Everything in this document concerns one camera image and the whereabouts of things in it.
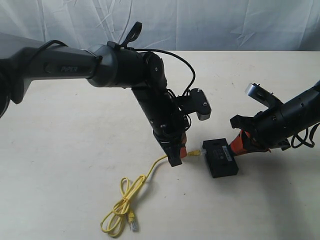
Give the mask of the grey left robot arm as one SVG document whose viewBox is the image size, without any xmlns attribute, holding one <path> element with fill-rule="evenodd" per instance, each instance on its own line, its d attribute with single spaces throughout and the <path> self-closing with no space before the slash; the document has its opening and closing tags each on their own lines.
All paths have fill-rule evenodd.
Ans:
<svg viewBox="0 0 320 240">
<path fill-rule="evenodd" d="M 171 166 L 186 153 L 187 118 L 167 88 L 163 60 L 151 51 L 99 44 L 89 50 L 59 40 L 0 35 L 0 112 L 22 102 L 35 80 L 86 79 L 97 88 L 130 88 Z"/>
</svg>

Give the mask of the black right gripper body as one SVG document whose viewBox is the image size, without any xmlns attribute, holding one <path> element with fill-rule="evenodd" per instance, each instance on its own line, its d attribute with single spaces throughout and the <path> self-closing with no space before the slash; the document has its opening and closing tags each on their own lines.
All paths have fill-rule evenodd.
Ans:
<svg viewBox="0 0 320 240">
<path fill-rule="evenodd" d="M 258 112 L 255 116 L 236 115 L 230 119 L 231 127 L 251 135 L 251 144 L 269 149 L 287 150 L 291 147 L 288 134 L 293 108 L 278 106 Z"/>
</svg>

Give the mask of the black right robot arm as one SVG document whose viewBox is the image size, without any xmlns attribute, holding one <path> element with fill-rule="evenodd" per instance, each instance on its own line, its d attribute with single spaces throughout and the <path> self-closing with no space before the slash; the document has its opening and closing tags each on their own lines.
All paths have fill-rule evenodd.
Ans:
<svg viewBox="0 0 320 240">
<path fill-rule="evenodd" d="M 319 83 L 286 103 L 256 83 L 250 83 L 245 92 L 267 109 L 253 117 L 230 119 L 232 128 L 240 129 L 229 145 L 234 156 L 315 146 L 313 137 L 320 125 Z"/>
</svg>

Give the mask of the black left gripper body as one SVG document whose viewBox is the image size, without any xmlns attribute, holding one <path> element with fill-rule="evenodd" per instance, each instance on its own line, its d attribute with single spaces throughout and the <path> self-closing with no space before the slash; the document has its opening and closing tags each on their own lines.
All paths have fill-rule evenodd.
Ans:
<svg viewBox="0 0 320 240">
<path fill-rule="evenodd" d="M 180 148 L 182 135 L 190 126 L 188 117 L 171 100 L 162 101 L 153 120 L 153 135 L 168 158 L 171 167 L 182 164 Z"/>
</svg>

